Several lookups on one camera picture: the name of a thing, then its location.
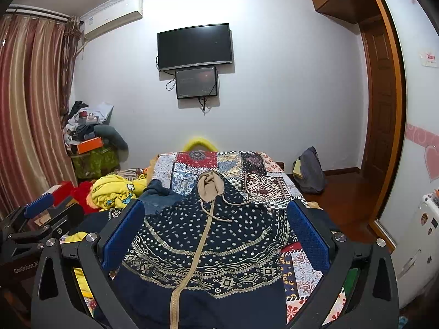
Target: metal bolt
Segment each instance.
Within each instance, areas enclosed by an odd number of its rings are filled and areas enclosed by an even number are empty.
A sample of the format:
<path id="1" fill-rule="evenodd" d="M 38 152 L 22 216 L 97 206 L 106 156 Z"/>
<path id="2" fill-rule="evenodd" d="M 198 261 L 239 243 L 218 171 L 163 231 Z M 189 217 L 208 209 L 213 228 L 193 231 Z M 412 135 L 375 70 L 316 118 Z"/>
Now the metal bolt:
<path id="1" fill-rule="evenodd" d="M 383 239 L 377 239 L 377 245 L 384 247 L 385 246 L 385 241 Z"/>
<path id="2" fill-rule="evenodd" d="M 97 234 L 94 233 L 94 232 L 91 232 L 90 234 L 87 234 L 87 236 L 85 237 L 85 240 L 87 240 L 89 243 L 92 243 L 96 239 L 97 239 Z"/>
<path id="3" fill-rule="evenodd" d="M 50 247 L 50 246 L 53 246 L 55 244 L 55 242 L 56 242 L 56 240 L 53 237 L 51 237 L 50 239 L 48 239 L 46 241 L 46 245 Z"/>
<path id="4" fill-rule="evenodd" d="M 339 243 L 344 243 L 347 239 L 346 235 L 343 234 L 342 232 L 336 232 L 334 234 L 334 237 Z"/>

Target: backpack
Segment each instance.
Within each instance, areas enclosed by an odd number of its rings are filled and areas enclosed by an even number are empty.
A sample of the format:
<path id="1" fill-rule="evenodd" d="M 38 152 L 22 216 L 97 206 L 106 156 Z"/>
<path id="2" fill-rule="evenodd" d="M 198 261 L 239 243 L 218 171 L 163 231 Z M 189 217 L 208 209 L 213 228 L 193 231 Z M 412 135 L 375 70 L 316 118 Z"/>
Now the backpack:
<path id="1" fill-rule="evenodd" d="M 294 179 L 298 183 L 300 190 L 308 194 L 322 193 L 326 186 L 326 178 L 322 171 L 316 149 L 309 147 L 301 154 L 299 159 L 302 178 L 294 175 Z"/>

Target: wall-mounted tv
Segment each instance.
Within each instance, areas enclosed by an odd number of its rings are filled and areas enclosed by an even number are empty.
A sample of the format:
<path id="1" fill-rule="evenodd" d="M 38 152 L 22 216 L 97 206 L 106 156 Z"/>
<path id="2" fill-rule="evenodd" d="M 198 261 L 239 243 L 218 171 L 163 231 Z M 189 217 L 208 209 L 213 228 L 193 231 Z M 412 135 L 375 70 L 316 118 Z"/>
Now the wall-mounted tv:
<path id="1" fill-rule="evenodd" d="M 179 28 L 157 34 L 159 70 L 232 63 L 229 24 Z"/>

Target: bed sheet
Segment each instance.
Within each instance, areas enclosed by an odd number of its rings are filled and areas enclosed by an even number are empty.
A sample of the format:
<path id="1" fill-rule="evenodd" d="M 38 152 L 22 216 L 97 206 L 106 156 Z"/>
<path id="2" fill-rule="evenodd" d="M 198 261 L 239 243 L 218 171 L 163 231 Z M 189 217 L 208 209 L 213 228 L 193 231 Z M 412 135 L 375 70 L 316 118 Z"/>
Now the bed sheet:
<path id="1" fill-rule="evenodd" d="M 287 174 L 262 152 L 192 151 L 160 154 L 152 178 L 159 179 L 164 187 L 174 192 L 187 195 L 195 186 L 199 174 L 212 169 L 231 182 L 246 200 L 266 201 L 269 211 L 285 208 L 295 199 L 301 199 L 308 206 Z M 282 250 L 280 265 L 289 322 L 315 289 L 322 273 L 313 269 L 297 239 Z M 324 324 L 339 316 L 345 302 L 342 290 Z"/>

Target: yellow arch-shaped object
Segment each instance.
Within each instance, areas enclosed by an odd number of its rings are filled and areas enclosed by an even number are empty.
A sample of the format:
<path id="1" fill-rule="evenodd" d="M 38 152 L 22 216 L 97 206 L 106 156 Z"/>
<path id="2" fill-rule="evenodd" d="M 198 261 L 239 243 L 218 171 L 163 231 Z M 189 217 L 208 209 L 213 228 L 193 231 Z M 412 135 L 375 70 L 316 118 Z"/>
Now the yellow arch-shaped object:
<path id="1" fill-rule="evenodd" d="M 194 137 L 189 140 L 189 142 L 183 147 L 183 152 L 190 151 L 195 146 L 200 145 L 207 148 L 209 151 L 217 152 L 218 148 L 212 145 L 208 140 L 203 137 Z"/>

